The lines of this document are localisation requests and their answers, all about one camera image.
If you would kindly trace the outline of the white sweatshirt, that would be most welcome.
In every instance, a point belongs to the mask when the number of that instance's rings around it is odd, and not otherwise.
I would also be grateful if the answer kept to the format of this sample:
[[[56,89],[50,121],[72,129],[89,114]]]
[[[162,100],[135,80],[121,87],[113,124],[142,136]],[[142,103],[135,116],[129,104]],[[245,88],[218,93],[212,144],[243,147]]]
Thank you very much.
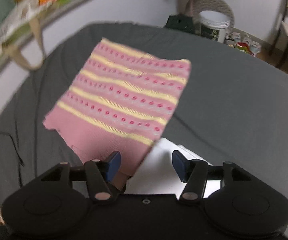
[[[161,138],[142,164],[127,181],[125,194],[175,194],[180,197],[185,187],[172,166],[172,153],[178,150],[188,160],[202,157],[182,145]]]

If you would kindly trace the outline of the pink striped folded sweater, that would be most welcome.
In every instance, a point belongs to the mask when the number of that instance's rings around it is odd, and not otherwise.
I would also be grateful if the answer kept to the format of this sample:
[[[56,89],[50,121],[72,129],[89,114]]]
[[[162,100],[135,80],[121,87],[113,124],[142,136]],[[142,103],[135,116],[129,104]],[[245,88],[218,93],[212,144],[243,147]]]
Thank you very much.
[[[86,163],[119,151],[121,189],[160,139],[188,82],[191,62],[160,59],[103,38],[45,116]]]

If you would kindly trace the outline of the dark grey bed sheet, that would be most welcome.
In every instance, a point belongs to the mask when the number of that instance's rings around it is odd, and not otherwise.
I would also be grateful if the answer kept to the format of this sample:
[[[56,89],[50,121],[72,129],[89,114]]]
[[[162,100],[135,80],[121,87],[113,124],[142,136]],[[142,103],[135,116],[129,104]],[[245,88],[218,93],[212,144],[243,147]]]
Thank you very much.
[[[212,164],[232,161],[288,198],[288,75],[255,57],[181,31],[91,24],[57,46],[0,116],[0,203],[61,161],[80,160],[44,116],[102,38],[192,70],[163,137]]]

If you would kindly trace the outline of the colourful items on floor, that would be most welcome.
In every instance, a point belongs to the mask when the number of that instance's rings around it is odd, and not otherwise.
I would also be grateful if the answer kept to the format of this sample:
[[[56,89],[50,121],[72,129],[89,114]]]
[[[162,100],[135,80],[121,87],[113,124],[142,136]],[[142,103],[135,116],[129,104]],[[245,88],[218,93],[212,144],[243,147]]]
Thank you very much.
[[[254,57],[261,51],[261,44],[253,41],[246,33],[244,35],[238,32],[227,33],[224,43]]]

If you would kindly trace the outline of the dark green bag on floor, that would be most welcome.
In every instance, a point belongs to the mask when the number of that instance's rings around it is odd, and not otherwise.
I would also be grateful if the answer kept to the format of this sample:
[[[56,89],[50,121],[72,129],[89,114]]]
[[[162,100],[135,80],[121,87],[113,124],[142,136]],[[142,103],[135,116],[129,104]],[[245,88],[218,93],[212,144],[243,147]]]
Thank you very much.
[[[164,27],[190,34],[195,33],[193,18],[184,14],[169,15]]]

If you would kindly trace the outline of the white plastic bucket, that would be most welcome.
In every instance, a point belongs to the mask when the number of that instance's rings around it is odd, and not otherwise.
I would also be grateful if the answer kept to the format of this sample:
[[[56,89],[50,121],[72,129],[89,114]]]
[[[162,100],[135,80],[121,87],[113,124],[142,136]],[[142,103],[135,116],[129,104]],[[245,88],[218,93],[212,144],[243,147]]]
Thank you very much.
[[[205,10],[199,14],[200,35],[219,43],[224,43],[227,31],[230,27],[230,18],[212,10]]]

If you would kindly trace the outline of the beige canvas tote bag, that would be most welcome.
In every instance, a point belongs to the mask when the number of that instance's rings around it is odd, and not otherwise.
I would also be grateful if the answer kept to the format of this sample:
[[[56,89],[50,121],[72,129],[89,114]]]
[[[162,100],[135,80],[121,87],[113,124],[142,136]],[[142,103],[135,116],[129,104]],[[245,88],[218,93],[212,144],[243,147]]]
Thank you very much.
[[[45,58],[39,15],[46,7],[39,0],[21,0],[0,24],[0,57],[7,55],[20,67],[34,71],[38,70]],[[41,52],[41,61],[31,64],[21,53],[20,44],[27,35],[37,42]]]

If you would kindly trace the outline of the grey bumpy round stool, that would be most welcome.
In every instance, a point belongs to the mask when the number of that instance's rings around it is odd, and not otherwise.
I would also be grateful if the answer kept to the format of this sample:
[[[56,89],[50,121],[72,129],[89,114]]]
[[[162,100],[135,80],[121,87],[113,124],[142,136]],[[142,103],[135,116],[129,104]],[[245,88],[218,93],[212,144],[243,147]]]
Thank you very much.
[[[223,13],[230,19],[228,32],[232,32],[235,25],[233,10],[224,0],[189,0],[185,6],[184,15],[193,18],[194,23],[199,22],[199,13],[211,10]]]

